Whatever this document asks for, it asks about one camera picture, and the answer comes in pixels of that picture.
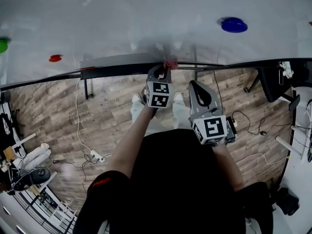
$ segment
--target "wooden floor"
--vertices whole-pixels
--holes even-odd
[[[233,69],[217,71],[216,78],[221,90],[225,114],[231,115],[234,110],[241,110],[252,122],[251,131],[257,132],[261,118],[266,121],[262,130],[269,130],[273,124],[291,123],[291,114],[286,102],[268,103],[262,87],[258,84],[253,92],[246,94],[243,88],[250,85],[256,75],[253,69]],[[172,73],[174,92],[183,93],[189,105],[188,83],[194,79],[193,71],[176,70]],[[198,80],[217,91],[212,72],[200,73]],[[77,79],[46,82],[11,90],[12,109],[20,109],[18,120],[25,124],[21,129],[24,136],[37,133],[25,144],[28,151],[46,142],[52,154],[44,165],[48,166],[54,159],[64,159],[81,166],[85,161],[83,154],[89,154],[87,148],[79,143],[77,137],[76,83]],[[145,75],[98,78],[89,81],[89,92],[94,98],[84,97],[83,81],[79,82],[78,108],[81,120],[80,137],[83,143],[102,155],[112,152],[116,144],[131,127],[131,98],[133,93],[140,93],[146,84]],[[172,128],[171,107],[157,112],[157,118],[163,125]],[[277,135],[289,140],[289,128],[273,127],[267,136],[253,136],[247,133],[248,120],[241,114],[235,114],[238,138],[228,148],[236,162],[245,157],[263,153],[269,163],[276,162],[287,155],[287,151],[275,141]],[[85,188],[101,174],[106,162],[96,165],[87,164]],[[261,155],[251,156],[238,165],[247,185],[257,181],[277,179],[283,170],[285,159],[269,165]],[[73,200],[71,208],[80,210],[86,192],[82,188],[84,174],[81,168],[60,162],[50,167],[58,175],[50,183],[55,193],[63,200]]]

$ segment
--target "shoe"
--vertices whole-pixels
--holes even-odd
[[[177,100],[184,101],[184,100],[183,100],[183,95],[182,95],[182,93],[177,92],[177,93],[175,94],[174,102],[176,102]]]
[[[132,95],[132,103],[136,101],[142,102],[141,97],[138,94]]]

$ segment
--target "power strip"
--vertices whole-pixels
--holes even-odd
[[[91,156],[94,156],[96,160],[99,160],[102,163],[105,161],[104,157],[95,150],[91,151]]]

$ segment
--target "blue object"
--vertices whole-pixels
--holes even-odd
[[[248,29],[247,24],[239,18],[226,18],[221,23],[221,27],[223,30],[231,33],[241,33]]]

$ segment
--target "black cable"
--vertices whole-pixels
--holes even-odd
[[[93,156],[92,158],[90,158],[90,156],[88,156],[87,154],[83,154],[83,157],[84,157],[84,159],[85,159],[86,161],[83,162],[81,166],[75,166],[75,165],[74,165],[74,162],[71,163],[71,162],[67,162],[66,160],[63,160],[63,159],[61,159],[61,160],[58,160],[58,159],[57,159],[57,160],[53,160],[52,164],[50,164],[47,168],[49,168],[50,166],[52,166],[52,165],[54,165],[54,164],[57,164],[57,163],[59,163],[59,162],[61,162],[61,161],[64,162],[64,163],[66,163],[66,164],[71,164],[72,166],[74,166],[74,167],[76,167],[76,168],[82,168],[82,171],[83,171],[83,174],[84,174],[84,180],[83,180],[83,182],[82,182],[82,187],[83,187],[84,191],[86,192],[86,189],[84,188],[84,183],[85,183],[86,180],[87,180],[87,175],[86,175],[86,173],[85,173],[85,171],[84,171],[84,167],[85,167],[88,163],[97,164],[98,161],[99,161],[99,159],[97,159],[96,162],[92,162],[92,159],[94,158],[94,156]]]
[[[234,111],[234,112],[232,113],[232,119],[235,119],[235,118],[234,118],[234,114],[235,114],[235,113],[241,113],[243,116],[245,116],[245,117],[248,119],[248,121],[249,121],[249,126],[248,126],[248,129],[247,129],[247,132],[248,132],[249,134],[252,134],[252,135],[259,135],[259,134],[261,134],[261,135],[265,136],[265,135],[268,134],[268,132],[269,132],[273,127],[294,126],[294,127],[302,128],[302,129],[306,129],[306,130],[312,129],[312,128],[309,128],[309,127],[302,127],[302,126],[293,125],[292,123],[289,123],[289,124],[283,124],[283,125],[276,125],[276,124],[274,124],[274,125],[272,125],[272,126],[269,128],[268,131],[261,131],[261,130],[260,130],[260,127],[261,127],[261,125],[265,122],[265,118],[262,118],[262,119],[260,120],[260,123],[259,123],[259,126],[258,126],[258,133],[255,134],[255,133],[252,133],[252,132],[249,131],[250,126],[251,126],[251,121],[250,121],[249,117],[248,117],[247,115],[245,115],[242,111],[236,110],[236,111]]]
[[[220,101],[221,101],[222,114],[223,114],[223,103],[222,103],[222,97],[221,97],[221,93],[220,93],[220,89],[219,89],[219,84],[218,84],[218,81],[216,80],[216,77],[215,77],[215,71],[214,71],[214,80],[215,80],[215,82],[216,82],[216,86],[218,87],[218,91],[219,91],[219,95],[220,95]]]
[[[3,103],[1,103],[1,106],[2,106],[2,111],[3,111],[3,113],[5,114],[5,112],[4,112],[4,107],[3,107]]]
[[[293,137],[293,139],[294,139],[295,141],[297,141],[299,144],[303,145],[304,147],[311,148],[311,146],[306,146],[306,145],[302,144],[301,142],[299,142],[299,141],[292,135],[292,129],[293,129],[293,128],[290,128],[290,132],[289,132],[289,134],[291,135],[291,137]]]
[[[249,126],[248,126],[248,129],[247,129],[247,132],[248,132],[249,134],[252,134],[252,135],[259,135],[259,134],[261,134],[261,135],[265,136],[265,135],[268,134],[268,132],[269,132],[273,127],[283,127],[283,126],[290,126],[290,125],[292,125],[292,123],[284,124],[284,125],[276,125],[276,124],[274,124],[274,125],[271,126],[271,128],[270,128],[268,131],[265,132],[265,131],[261,131],[261,130],[260,130],[261,125],[265,122],[265,118],[262,118],[262,119],[260,120],[260,123],[259,123],[259,126],[258,126],[258,132],[255,134],[255,133],[252,133],[252,132],[249,131],[250,126],[251,126],[251,121],[250,121],[249,117],[248,117],[247,115],[245,115],[242,111],[236,110],[236,111],[234,111],[234,112],[232,113],[232,119],[234,119],[234,114],[235,114],[235,113],[241,113],[243,116],[245,116],[245,117],[247,118],[247,120],[249,121]]]

